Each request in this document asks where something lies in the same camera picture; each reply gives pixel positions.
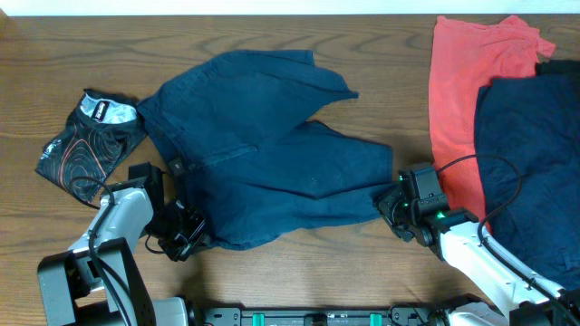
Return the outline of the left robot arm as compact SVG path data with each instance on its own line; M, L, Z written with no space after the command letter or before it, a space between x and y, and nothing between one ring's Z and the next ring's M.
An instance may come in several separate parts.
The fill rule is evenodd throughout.
M204 317L182 297L153 300L133 253L155 237L159 254L185 261L202 248L206 221L192 206L164 200L164 173L150 163L129 168L128 180L103 188L87 231L66 251L37 267L50 325L201 325Z

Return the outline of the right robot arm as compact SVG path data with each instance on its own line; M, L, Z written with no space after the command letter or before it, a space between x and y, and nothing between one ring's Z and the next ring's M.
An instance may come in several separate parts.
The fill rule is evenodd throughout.
M429 248L488 300L459 297L429 312L428 325L576 325L579 292L537 273L499 244L465 208L450 208L428 163L403 169L374 206L393 233Z

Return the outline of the navy blue shorts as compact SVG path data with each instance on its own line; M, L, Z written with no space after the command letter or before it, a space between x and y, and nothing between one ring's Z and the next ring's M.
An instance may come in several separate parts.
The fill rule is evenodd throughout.
M392 149L314 119L356 97L309 50L222 53L165 82L138 112L212 247L364 223L390 190Z

